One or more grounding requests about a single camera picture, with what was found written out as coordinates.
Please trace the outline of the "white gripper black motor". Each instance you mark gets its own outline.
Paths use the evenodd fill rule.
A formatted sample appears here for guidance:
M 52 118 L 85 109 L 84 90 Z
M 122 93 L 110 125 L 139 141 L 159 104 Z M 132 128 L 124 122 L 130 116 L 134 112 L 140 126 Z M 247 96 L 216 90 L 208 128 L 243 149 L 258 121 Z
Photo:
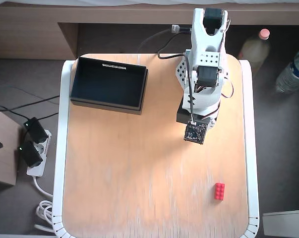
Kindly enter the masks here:
M 183 97 L 177 111 L 177 122 L 187 124 L 191 120 L 188 86 L 185 88 L 182 85 L 181 88 Z M 213 128 L 220 105 L 220 86 L 203 88 L 198 93 L 193 92 L 192 99 L 194 121 L 208 124 L 208 129 Z

